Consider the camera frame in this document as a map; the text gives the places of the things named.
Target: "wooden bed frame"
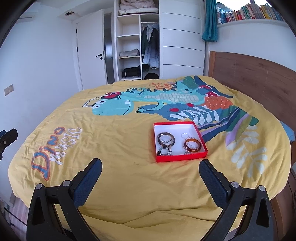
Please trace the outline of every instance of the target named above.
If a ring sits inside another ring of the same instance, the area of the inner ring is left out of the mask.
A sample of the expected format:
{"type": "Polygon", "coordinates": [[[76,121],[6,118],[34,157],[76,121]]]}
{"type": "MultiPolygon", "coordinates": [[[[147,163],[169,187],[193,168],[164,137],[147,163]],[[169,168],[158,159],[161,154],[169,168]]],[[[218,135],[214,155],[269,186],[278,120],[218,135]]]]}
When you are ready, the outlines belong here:
{"type": "MultiPolygon", "coordinates": [[[[211,51],[208,76],[261,103],[296,133],[295,71],[253,56],[211,51]]],[[[296,142],[291,144],[291,151],[292,168],[296,162],[296,142]]],[[[296,175],[291,170],[285,188],[271,200],[275,240],[281,240],[292,226],[296,228],[293,207],[295,191],[296,175]]]]}

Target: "teal curtain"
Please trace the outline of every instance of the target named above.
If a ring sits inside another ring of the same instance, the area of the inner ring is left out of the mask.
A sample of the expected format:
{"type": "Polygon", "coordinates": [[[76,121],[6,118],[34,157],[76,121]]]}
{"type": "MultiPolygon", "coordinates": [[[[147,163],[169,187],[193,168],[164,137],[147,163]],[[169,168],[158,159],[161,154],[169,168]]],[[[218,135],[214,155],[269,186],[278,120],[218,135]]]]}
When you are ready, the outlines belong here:
{"type": "Polygon", "coordinates": [[[202,39],[206,42],[216,42],[218,40],[216,0],[206,0],[205,4],[207,16],[205,20],[205,31],[202,35],[202,39]]]}

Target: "white door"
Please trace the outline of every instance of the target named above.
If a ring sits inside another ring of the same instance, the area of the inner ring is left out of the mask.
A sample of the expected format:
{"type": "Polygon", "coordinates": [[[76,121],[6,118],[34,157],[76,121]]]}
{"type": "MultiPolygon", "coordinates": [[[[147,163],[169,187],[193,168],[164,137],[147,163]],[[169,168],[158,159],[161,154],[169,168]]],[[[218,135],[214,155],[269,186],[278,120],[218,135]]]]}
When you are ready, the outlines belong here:
{"type": "Polygon", "coordinates": [[[84,90],[107,84],[103,19],[102,9],[77,24],[78,60],[84,90]]]}

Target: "wardrobe door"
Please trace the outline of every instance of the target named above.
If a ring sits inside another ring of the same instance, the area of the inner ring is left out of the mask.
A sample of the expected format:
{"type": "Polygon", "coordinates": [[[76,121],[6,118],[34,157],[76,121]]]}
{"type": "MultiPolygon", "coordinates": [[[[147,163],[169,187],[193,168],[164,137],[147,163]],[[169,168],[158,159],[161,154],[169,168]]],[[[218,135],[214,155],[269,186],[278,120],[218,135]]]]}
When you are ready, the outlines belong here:
{"type": "Polygon", "coordinates": [[[205,61],[201,0],[159,0],[160,78],[202,75],[205,61]]]}

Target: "amber bangle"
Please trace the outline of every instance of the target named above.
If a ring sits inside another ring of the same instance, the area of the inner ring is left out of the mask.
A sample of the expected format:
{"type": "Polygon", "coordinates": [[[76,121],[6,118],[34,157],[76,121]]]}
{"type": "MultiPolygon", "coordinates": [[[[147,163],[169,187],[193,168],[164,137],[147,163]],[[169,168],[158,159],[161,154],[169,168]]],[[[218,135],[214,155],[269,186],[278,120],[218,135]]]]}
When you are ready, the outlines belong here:
{"type": "Polygon", "coordinates": [[[194,139],[194,138],[188,138],[188,139],[185,141],[185,143],[184,143],[184,148],[185,148],[185,150],[187,150],[187,151],[189,151],[189,152],[199,152],[200,149],[202,148],[202,144],[201,144],[198,140],[196,140],[196,139],[194,139]],[[187,143],[190,142],[190,141],[195,142],[199,147],[196,148],[196,149],[194,149],[194,148],[190,148],[189,146],[187,146],[187,143]]]}
{"type": "Polygon", "coordinates": [[[173,146],[175,144],[175,138],[174,136],[171,134],[171,133],[168,133],[168,132],[162,132],[158,135],[158,143],[165,149],[166,147],[169,147],[169,146],[173,146]],[[169,136],[171,137],[171,140],[170,141],[173,141],[171,144],[165,144],[165,143],[162,143],[161,140],[160,140],[160,137],[162,136],[169,136]]]}

